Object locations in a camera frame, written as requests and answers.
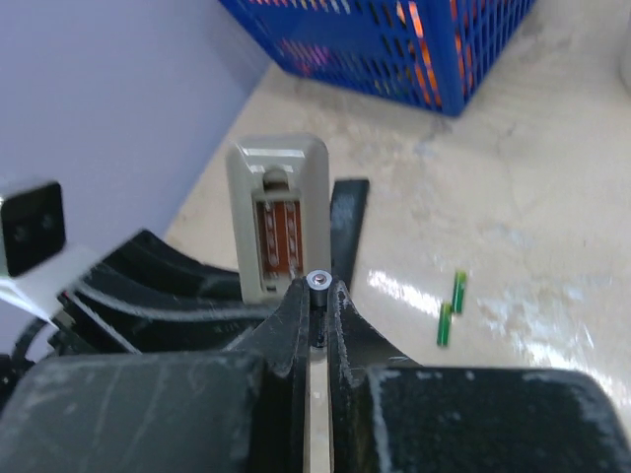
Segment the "table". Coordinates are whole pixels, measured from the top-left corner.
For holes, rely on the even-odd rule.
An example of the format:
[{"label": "table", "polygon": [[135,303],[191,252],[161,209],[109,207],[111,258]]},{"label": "table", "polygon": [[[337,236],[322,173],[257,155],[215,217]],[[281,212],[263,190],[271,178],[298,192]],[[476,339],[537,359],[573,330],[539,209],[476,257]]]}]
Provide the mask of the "table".
[{"label": "table", "polygon": [[[617,69],[628,13],[625,0],[540,0],[459,119],[271,66],[167,241],[236,268],[230,143],[312,132],[331,179],[372,182],[352,297],[386,338],[426,366],[586,372],[631,433],[631,97]],[[457,268],[464,314],[441,349]],[[315,386],[315,408],[325,398]],[[326,442],[324,421],[312,471],[327,468]]]}]

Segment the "black strip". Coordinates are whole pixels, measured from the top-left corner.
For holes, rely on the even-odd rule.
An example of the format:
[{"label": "black strip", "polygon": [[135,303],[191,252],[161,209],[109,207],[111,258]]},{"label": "black strip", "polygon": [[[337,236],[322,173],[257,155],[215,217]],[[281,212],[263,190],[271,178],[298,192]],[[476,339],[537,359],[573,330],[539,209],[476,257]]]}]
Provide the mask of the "black strip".
[{"label": "black strip", "polygon": [[350,290],[370,182],[367,179],[336,180],[331,197],[331,266]]}]

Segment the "white object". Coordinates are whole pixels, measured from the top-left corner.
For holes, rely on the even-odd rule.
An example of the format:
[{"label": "white object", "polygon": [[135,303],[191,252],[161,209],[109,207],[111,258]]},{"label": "white object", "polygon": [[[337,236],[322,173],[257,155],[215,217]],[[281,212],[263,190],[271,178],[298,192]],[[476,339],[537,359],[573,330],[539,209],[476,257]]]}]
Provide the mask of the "white object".
[{"label": "white object", "polygon": [[631,93],[631,20],[629,21],[627,36],[624,39],[620,72],[622,73],[622,82],[624,82]]},{"label": "white object", "polygon": [[25,275],[0,277],[0,299],[49,322],[62,309],[57,296],[99,259],[92,250],[67,243],[60,253]]},{"label": "white object", "polygon": [[244,302],[280,300],[294,278],[330,271],[328,151],[319,138],[244,138],[226,168]]}]

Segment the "wall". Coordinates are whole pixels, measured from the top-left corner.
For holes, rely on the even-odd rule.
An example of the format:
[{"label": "wall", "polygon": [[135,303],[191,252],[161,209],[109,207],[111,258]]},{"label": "wall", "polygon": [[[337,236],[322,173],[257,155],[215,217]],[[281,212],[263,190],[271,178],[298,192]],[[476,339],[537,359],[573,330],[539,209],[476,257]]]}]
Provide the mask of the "wall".
[{"label": "wall", "polygon": [[[266,65],[217,0],[3,0],[0,177],[57,178],[98,251],[160,235]],[[0,352],[26,321],[0,303]]]}]

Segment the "green battery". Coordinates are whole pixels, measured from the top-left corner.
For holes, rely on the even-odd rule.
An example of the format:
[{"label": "green battery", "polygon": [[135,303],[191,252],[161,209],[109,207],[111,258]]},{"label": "green battery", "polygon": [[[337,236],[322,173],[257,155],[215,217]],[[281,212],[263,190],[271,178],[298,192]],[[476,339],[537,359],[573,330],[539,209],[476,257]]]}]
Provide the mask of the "green battery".
[{"label": "green battery", "polygon": [[452,307],[454,308],[454,313],[462,313],[465,290],[466,273],[464,271],[456,271],[456,276],[454,277],[454,295],[452,296]]},{"label": "green battery", "polygon": [[441,304],[441,316],[438,320],[438,338],[436,343],[439,347],[447,347],[450,342],[450,327],[452,326],[452,305],[450,303]]}]

